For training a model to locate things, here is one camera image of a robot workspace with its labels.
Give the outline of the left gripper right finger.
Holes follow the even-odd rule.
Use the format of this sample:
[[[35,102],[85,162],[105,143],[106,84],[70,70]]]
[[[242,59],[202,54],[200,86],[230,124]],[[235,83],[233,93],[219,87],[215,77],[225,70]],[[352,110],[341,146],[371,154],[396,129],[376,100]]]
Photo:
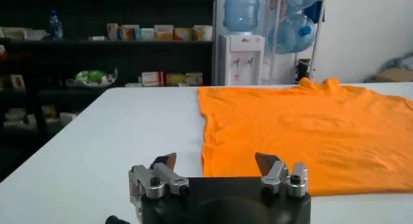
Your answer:
[[[304,163],[295,163],[292,172],[288,165],[275,155],[256,152],[255,160],[262,175],[261,182],[271,194],[279,194],[281,187],[287,195],[303,198],[308,190],[308,168]]]

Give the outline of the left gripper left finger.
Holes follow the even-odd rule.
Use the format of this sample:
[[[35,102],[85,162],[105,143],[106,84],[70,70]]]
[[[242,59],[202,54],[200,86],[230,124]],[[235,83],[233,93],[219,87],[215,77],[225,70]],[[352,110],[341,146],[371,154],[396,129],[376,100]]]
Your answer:
[[[167,191],[185,197],[190,191],[188,178],[174,172],[176,153],[158,156],[146,168],[144,165],[135,165],[128,171],[130,202],[136,208],[136,214],[142,214],[143,197],[161,199]]]

